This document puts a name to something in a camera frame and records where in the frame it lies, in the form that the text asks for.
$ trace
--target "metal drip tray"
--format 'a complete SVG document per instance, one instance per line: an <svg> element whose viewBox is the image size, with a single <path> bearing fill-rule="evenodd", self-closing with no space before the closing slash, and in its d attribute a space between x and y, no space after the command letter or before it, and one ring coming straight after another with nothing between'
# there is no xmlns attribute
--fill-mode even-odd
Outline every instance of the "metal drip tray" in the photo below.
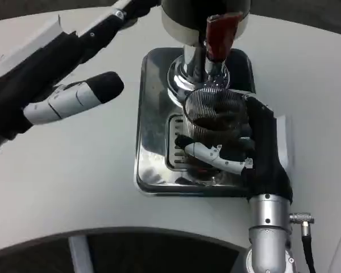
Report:
<svg viewBox="0 0 341 273"><path fill-rule="evenodd" d="M195 178L190 171L194 166L174 143L183 132L183 117L182 109L168 96L167 73L182 52L181 48L157 48L144 58L135 182L141 190L155 195L244 197L247 191L239 176L219 171L206 178ZM231 88L253 92L248 57L233 49L229 59L226 63L230 71L238 71L231 75L234 84Z"/></svg>

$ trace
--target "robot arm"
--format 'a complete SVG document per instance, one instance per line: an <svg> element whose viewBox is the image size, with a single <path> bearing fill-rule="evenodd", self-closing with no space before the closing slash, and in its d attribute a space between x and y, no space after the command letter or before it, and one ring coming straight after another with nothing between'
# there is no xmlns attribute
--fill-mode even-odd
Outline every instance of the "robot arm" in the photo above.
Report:
<svg viewBox="0 0 341 273"><path fill-rule="evenodd" d="M251 139L255 149L243 162L221 157L222 146L208 148L192 138L180 135L176 145L186 154L213 167L242 176L248 187L252 226L251 248L246 256L246 270L251 273L295 272L290 250L290 224L301 224L303 246L310 272L314 272L310 248L309 214L290 214L293 192L288 177L289 163L286 141L286 119L275 118L273 111L254 94L244 96Z"/></svg>
<svg viewBox="0 0 341 273"><path fill-rule="evenodd" d="M35 124L69 117L104 104L124 86L114 72L70 86L56 86L79 64L109 45L130 20L149 13L158 0L120 0L78 35L65 33L60 18L0 58L0 146Z"/></svg>

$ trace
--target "black cable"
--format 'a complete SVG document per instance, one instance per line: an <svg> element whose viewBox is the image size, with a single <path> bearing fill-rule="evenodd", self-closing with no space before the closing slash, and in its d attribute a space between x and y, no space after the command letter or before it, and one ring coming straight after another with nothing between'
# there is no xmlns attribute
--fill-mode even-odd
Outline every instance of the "black cable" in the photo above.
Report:
<svg viewBox="0 0 341 273"><path fill-rule="evenodd" d="M310 273L316 273L312 255L312 237L311 235L302 236L303 250L305 252L306 263Z"/></svg>

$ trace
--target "white table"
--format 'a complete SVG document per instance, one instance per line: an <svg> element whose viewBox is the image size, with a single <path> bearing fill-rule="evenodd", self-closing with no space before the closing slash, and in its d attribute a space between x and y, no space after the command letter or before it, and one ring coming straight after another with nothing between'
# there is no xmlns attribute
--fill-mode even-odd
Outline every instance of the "white table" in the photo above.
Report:
<svg viewBox="0 0 341 273"><path fill-rule="evenodd" d="M63 11L62 25L66 31L81 30L104 11ZM0 54L53 15L0 21ZM159 10L153 10L65 79L116 71L126 84L119 98L34 127L0 149L0 249L69 231L119 227L186 231L249 246L246 200L148 197L134 186L142 58L169 46L179 44L164 31ZM261 99L276 114L292 118L293 210L312 212L317 219L315 266L328 272L341 238L341 35L251 16L234 47L252 60ZM307 272L297 226L293 250L297 268ZM335 260L341 269L341 255Z"/></svg>

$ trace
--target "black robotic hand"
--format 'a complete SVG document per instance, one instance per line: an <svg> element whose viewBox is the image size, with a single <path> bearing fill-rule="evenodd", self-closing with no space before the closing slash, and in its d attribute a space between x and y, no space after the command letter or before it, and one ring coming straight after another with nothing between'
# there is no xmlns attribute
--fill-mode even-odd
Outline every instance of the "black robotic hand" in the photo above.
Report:
<svg viewBox="0 0 341 273"><path fill-rule="evenodd" d="M241 175L249 189L248 199L260 194L278 195L292 202L292 188L280 156L286 157L286 139L278 139L278 130L285 130L285 124L278 128L274 112L260 102L254 94L244 96L251 139L254 148L248 149L246 160L229 160L230 151L220 145L206 147L203 143L180 135L176 145L186 154L227 172ZM285 149L278 149L278 144Z"/></svg>
<svg viewBox="0 0 341 273"><path fill-rule="evenodd" d="M286 166L281 164L281 152L278 149L279 143L286 144L286 139L278 140L278 130L285 128L278 128L274 112L254 94L246 95L245 103L252 129L251 138L255 142L255 149L251 154L253 167L242 173L249 188L248 198L267 193L292 202L292 188Z"/></svg>

